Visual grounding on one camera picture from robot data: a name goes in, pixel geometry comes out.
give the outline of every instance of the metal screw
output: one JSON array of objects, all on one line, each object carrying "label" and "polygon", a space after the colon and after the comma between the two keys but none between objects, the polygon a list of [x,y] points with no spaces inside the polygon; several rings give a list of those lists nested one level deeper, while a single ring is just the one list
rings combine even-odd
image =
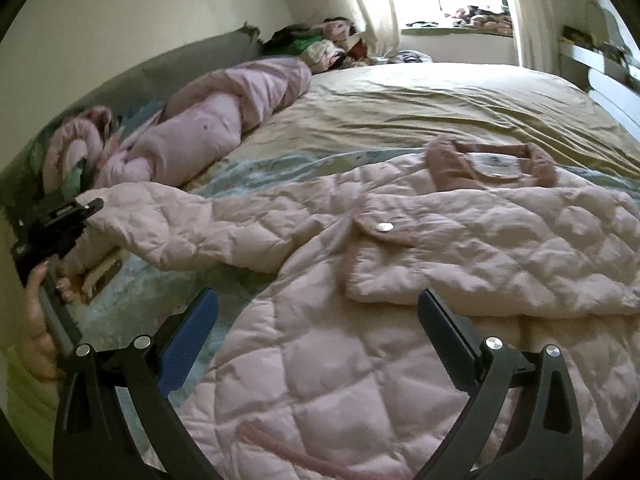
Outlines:
[{"label": "metal screw", "polygon": [[381,233],[388,233],[393,228],[394,225],[389,222],[380,222],[378,225],[376,225],[376,230]]},{"label": "metal screw", "polygon": [[91,351],[91,347],[87,344],[83,344],[83,345],[80,345],[78,348],[76,348],[76,355],[78,357],[84,357],[90,351]]},{"label": "metal screw", "polygon": [[148,335],[141,335],[133,342],[133,346],[135,346],[138,350],[148,348],[149,345],[151,345],[151,338]]},{"label": "metal screw", "polygon": [[491,350],[499,350],[500,348],[502,348],[502,341],[500,341],[497,337],[488,337],[485,340],[485,343]]},{"label": "metal screw", "polygon": [[560,357],[560,349],[555,345],[549,345],[546,347],[546,353],[551,357]]}]

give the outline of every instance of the pink quilted jacket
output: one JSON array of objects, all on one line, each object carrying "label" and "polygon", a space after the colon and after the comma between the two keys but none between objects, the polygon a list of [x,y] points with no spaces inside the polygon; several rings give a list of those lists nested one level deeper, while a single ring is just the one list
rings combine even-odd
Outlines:
[{"label": "pink quilted jacket", "polygon": [[[474,162],[482,152],[501,152],[508,169]],[[277,273],[180,409],[224,478],[411,478],[466,402],[418,323],[427,287],[484,334],[562,349],[585,474],[638,400],[640,213],[535,146],[439,138],[425,156],[251,195],[145,183],[82,199],[95,196],[106,205],[69,256],[78,272],[96,248],[121,245],[161,269]]]}]

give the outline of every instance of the snap button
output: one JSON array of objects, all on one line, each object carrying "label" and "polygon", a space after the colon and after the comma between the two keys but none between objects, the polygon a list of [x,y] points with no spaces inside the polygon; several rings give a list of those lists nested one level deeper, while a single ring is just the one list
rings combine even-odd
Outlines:
[{"label": "snap button", "polygon": [[388,233],[393,228],[394,225],[389,222],[380,222],[378,225],[376,225],[376,230],[381,233]]}]

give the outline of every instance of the gray headboard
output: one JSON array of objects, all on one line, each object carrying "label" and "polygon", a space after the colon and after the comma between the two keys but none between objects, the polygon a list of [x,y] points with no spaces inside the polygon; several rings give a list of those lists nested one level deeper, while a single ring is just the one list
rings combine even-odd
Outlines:
[{"label": "gray headboard", "polygon": [[44,196],[41,159],[50,136],[62,121],[86,108],[104,105],[114,116],[127,117],[174,92],[204,73],[228,68],[260,56],[260,30],[244,27],[165,52],[108,80],[53,118],[0,173],[0,205],[14,231],[18,218],[29,220]]}]

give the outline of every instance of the white curtain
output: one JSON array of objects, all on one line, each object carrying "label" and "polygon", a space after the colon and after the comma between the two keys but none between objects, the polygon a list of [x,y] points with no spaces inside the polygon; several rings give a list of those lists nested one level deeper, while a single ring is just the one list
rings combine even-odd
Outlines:
[{"label": "white curtain", "polygon": [[398,50],[398,20],[393,0],[347,0],[356,26],[363,31],[370,56],[386,56]]},{"label": "white curtain", "polygon": [[551,0],[508,0],[520,65],[558,73],[559,31]]}]

